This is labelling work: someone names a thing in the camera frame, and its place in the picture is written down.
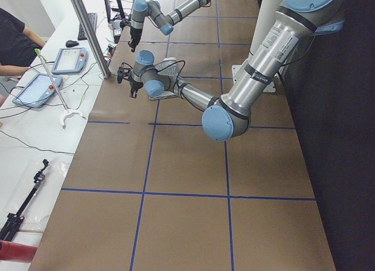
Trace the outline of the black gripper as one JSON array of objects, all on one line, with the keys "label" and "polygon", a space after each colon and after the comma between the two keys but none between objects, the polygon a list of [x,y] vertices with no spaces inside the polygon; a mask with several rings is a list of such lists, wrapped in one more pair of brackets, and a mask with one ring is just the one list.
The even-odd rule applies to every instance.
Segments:
[{"label": "black gripper", "polygon": [[141,40],[142,29],[131,27],[130,35],[131,35],[131,38],[128,41],[128,46],[131,48],[131,51],[134,52]]},{"label": "black gripper", "polygon": [[137,98],[138,90],[142,88],[142,82],[130,79],[129,84],[131,87],[130,98]]}]

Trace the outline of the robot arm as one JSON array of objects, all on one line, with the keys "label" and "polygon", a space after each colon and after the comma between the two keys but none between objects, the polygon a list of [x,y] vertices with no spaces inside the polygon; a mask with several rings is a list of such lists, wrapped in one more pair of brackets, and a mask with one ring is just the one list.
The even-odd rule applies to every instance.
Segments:
[{"label": "robot arm", "polygon": [[202,126],[215,141],[244,134],[251,123],[251,106],[284,65],[301,39],[340,31],[344,0],[282,0],[275,10],[275,22],[256,52],[236,72],[228,93],[219,97],[184,81],[172,65],[154,65],[148,50],[137,53],[129,72],[130,96],[145,89],[150,97],[172,92],[202,111]]},{"label": "robot arm", "polygon": [[210,1],[211,0],[187,0],[165,15],[161,11],[161,6],[157,1],[135,0],[130,21],[131,40],[128,42],[131,52],[135,52],[141,40],[144,21],[147,17],[152,19],[163,35],[168,36],[172,33],[173,27],[177,23],[181,22],[194,11],[207,5]]}]

